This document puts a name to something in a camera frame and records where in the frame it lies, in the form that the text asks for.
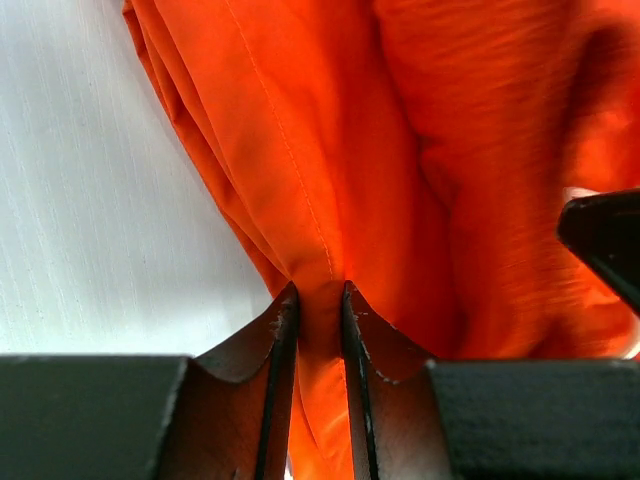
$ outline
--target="orange cloth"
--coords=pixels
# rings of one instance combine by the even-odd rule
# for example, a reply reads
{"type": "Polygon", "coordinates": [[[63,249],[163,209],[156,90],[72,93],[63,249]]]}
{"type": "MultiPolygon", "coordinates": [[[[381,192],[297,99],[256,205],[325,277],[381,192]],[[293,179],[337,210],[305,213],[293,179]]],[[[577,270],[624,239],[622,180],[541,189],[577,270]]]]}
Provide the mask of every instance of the orange cloth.
{"type": "Polygon", "coordinates": [[[637,5],[126,1],[222,214],[270,291],[300,292],[297,479],[353,478],[345,279],[441,357],[623,349],[631,315],[554,228],[563,187],[633,177],[637,5]]]}

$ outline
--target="white background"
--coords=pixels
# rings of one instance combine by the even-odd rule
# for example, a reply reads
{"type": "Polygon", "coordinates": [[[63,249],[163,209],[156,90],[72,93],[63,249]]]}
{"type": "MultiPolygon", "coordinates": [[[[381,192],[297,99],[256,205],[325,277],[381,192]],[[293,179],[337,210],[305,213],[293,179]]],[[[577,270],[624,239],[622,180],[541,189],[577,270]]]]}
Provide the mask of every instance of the white background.
{"type": "Polygon", "coordinates": [[[269,303],[120,0],[0,0],[0,353],[198,354],[269,303]]]}

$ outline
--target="black object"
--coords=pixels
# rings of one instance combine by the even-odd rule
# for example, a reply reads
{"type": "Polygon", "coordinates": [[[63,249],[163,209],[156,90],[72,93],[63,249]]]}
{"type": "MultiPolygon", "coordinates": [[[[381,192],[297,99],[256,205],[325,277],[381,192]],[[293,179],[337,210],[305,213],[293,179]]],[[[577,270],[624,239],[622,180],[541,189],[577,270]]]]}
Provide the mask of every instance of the black object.
{"type": "Polygon", "coordinates": [[[640,189],[571,200],[558,236],[640,315],[640,189]]]}
{"type": "Polygon", "coordinates": [[[0,479],[282,479],[295,288],[197,360],[0,357],[0,479]]]}
{"type": "Polygon", "coordinates": [[[634,362],[439,362],[351,284],[343,308],[357,479],[640,478],[634,362]]]}

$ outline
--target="seam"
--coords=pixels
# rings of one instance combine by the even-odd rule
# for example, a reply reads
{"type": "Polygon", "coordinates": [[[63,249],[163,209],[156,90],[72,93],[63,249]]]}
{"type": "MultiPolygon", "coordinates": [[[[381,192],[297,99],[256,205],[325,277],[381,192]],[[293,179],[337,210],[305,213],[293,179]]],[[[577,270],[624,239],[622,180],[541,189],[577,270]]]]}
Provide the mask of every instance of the seam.
{"type": "Polygon", "coordinates": [[[318,232],[318,236],[320,237],[320,241],[322,242],[322,246],[324,247],[324,253],[327,257],[327,264],[329,265],[329,278],[330,280],[333,280],[333,266],[331,264],[331,257],[329,255],[329,248],[327,247],[327,242],[324,239],[324,236],[322,235],[322,231],[320,230],[320,224],[318,223],[318,219],[316,218],[316,214],[313,211],[313,207],[311,206],[311,200],[309,199],[309,194],[307,193],[306,188],[304,187],[304,182],[302,181],[302,176],[300,175],[300,170],[298,169],[298,164],[296,163],[296,160],[293,156],[293,151],[291,150],[291,146],[289,145],[289,141],[287,140],[287,136],[284,133],[284,127],[282,126],[282,121],[280,120],[280,116],[278,115],[278,112],[276,111],[276,106],[273,102],[273,98],[271,97],[271,94],[269,93],[269,90],[267,90],[267,86],[264,83],[264,80],[262,78],[262,75],[260,74],[260,71],[258,69],[258,65],[256,64],[255,58],[253,56],[253,53],[251,52],[251,49],[249,48],[249,43],[247,42],[247,38],[244,36],[244,32],[242,31],[242,27],[240,26],[240,22],[238,21],[238,17],[236,17],[236,14],[234,13],[233,9],[231,8],[231,4],[229,3],[229,0],[224,0],[224,2],[227,5],[227,8],[229,9],[229,13],[231,14],[231,16],[233,17],[233,21],[236,24],[236,28],[238,29],[238,33],[240,33],[240,37],[242,37],[242,42],[244,44],[244,48],[247,51],[247,54],[249,55],[249,60],[251,60],[251,65],[253,67],[253,71],[256,74],[256,77],[258,77],[258,81],[260,82],[260,86],[262,87],[262,90],[264,91],[265,96],[267,97],[267,101],[269,102],[269,106],[271,107],[271,113],[274,117],[274,119],[276,120],[276,123],[278,124],[278,130],[280,131],[280,137],[282,138],[282,142],[284,143],[284,146],[287,150],[287,154],[289,155],[289,158],[291,159],[291,163],[293,164],[293,168],[296,172],[296,175],[298,176],[298,181],[300,182],[300,188],[302,189],[302,193],[304,194],[304,198],[307,201],[307,206],[309,207],[309,213],[311,213],[311,218],[313,219],[313,223],[316,226],[316,231],[318,232]]]}

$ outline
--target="orange garment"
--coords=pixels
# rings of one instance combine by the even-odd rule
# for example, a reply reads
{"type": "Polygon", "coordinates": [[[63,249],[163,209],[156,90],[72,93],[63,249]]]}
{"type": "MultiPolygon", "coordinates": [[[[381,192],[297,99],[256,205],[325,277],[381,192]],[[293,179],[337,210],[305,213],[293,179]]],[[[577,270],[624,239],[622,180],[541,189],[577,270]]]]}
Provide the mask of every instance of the orange garment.
{"type": "Polygon", "coordinates": [[[633,177],[637,5],[126,1],[222,214],[270,291],[292,279],[300,292],[296,479],[353,478],[346,279],[441,357],[598,356],[629,341],[630,313],[554,229],[564,187],[633,177]]]}

